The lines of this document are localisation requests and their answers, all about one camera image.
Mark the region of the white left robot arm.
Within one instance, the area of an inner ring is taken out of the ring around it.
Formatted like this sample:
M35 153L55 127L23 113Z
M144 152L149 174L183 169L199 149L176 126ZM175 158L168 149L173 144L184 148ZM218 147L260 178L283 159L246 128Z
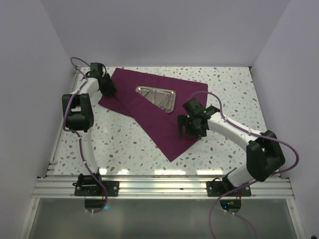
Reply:
M90 63L89 71L83 75L82 83L70 94L62 96L63 130L77 135L82 170L73 184L75 196L116 197L118 181L105 181L99 171L92 143L94 113L91 98L96 92L109 96L116 92L115 85L102 63Z

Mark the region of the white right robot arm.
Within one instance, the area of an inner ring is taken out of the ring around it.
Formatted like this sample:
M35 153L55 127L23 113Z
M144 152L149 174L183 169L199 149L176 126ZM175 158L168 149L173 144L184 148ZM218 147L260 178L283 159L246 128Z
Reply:
M178 135L193 136L200 139L207 136L207 131L216 132L231 140L246 153L246 163L234 168L221 179L206 183L209 197L223 194L250 196L250 188L240 186L251 181L264 182L286 162L276 135L268 130L259 132L246 126L239 126L228 119L220 109L205 108L196 98L183 105L185 115L177 116Z

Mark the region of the purple cloth wrap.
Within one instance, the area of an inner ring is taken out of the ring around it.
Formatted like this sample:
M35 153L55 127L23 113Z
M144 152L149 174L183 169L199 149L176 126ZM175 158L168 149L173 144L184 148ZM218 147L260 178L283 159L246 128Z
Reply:
M103 96L99 105L133 117L169 161L174 161L196 143L193 137L178 137L177 116L185 114L182 105L195 92L199 93L198 101L206 105L207 84L120 68L113 72L112 81L117 91L112 96ZM141 96L136 92L139 86L175 91L173 112L168 114Z

